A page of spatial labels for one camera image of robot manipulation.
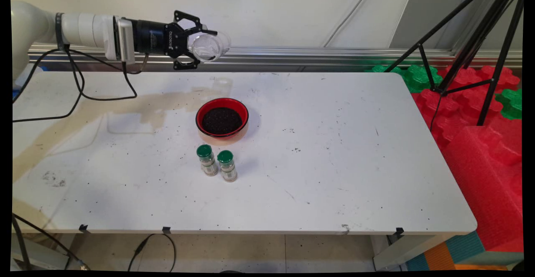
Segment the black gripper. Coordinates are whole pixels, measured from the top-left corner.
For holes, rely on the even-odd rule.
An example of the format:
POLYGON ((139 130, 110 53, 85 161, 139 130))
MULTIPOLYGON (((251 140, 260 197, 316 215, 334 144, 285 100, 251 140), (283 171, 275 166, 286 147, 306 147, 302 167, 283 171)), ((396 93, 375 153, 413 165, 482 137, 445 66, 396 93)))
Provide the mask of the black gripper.
POLYGON ((208 30, 196 16, 174 11, 173 23, 159 23, 137 20, 134 23, 134 50, 138 53, 157 54, 177 57, 173 61, 174 70, 195 70, 201 61, 194 54, 184 54, 187 50, 187 37, 197 33, 217 36, 218 32, 208 30), (188 20, 194 27, 184 30, 178 25, 181 20, 188 20))

